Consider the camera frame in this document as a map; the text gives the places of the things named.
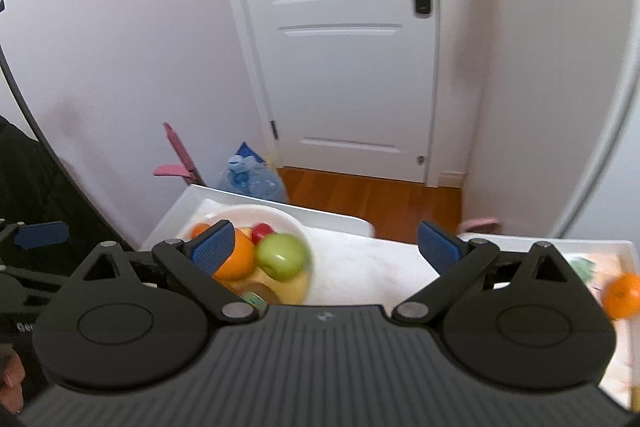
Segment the person's left hand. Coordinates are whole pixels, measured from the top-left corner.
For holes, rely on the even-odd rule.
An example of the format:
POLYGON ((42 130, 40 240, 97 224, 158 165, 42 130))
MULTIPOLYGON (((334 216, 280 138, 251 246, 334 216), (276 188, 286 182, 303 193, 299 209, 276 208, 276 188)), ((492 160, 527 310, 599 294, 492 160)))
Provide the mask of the person's left hand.
POLYGON ((24 365, 11 345, 1 345, 0 401, 10 412, 17 413, 24 404, 22 382, 24 365))

